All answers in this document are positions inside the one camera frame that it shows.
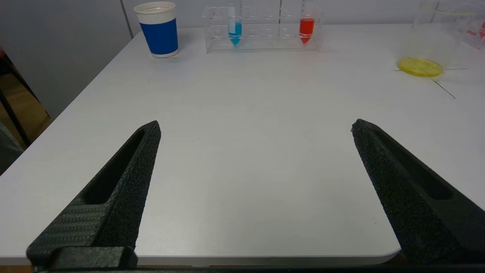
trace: yellow liquid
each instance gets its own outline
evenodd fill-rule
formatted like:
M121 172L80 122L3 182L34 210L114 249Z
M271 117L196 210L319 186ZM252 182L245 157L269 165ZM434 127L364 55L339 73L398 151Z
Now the yellow liquid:
M441 65L421 58L403 58L397 63L397 67L413 76L425 78L435 78L444 72Z

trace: gray wall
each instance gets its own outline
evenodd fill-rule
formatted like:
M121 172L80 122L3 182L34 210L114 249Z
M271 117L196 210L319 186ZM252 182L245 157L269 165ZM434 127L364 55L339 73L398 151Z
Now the gray wall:
M150 0L122 0L127 11L133 34L141 31L133 12L136 5ZM243 0L245 2L268 3L279 0ZM421 0L315 0L324 13L325 24L389 24L412 23ZM206 6L224 6L225 0L171 0L177 5L179 27L200 27Z
M53 118L130 40L119 0L0 0L0 46Z

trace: cup rim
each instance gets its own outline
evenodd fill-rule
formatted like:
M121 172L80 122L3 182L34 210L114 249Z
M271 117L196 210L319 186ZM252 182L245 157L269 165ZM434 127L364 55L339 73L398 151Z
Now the cup rim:
M483 4L477 4L477 5L470 6L469 8L463 7L457 10L453 10L453 9L447 9L447 8L443 9L439 6L432 6L430 1L422 2L421 8L429 11L439 12L439 13L448 14L448 15L455 15L455 16L471 16L485 11L485 5Z
M166 9L155 10L155 11L145 11L146 9L156 8L156 7L166 8ZM165 1L144 3L133 8L133 10L136 13L144 14L144 15L166 13L166 12L172 11L173 9L175 9L175 3L165 2Z

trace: centrifuge tube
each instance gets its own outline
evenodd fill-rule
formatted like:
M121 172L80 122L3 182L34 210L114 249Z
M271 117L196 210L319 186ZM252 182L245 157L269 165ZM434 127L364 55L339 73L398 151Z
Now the centrifuge tube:
M313 15L312 0L302 0L302 11L300 19L300 39L307 44L313 36L315 27L315 16Z
M243 0L228 0L229 39L237 47L243 35Z

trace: blue paper cup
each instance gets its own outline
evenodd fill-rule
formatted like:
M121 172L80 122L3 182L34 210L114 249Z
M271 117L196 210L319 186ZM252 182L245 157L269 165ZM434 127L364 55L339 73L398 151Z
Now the blue paper cup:
M150 52L155 58L178 53L177 12L171 2L151 2L135 7Z

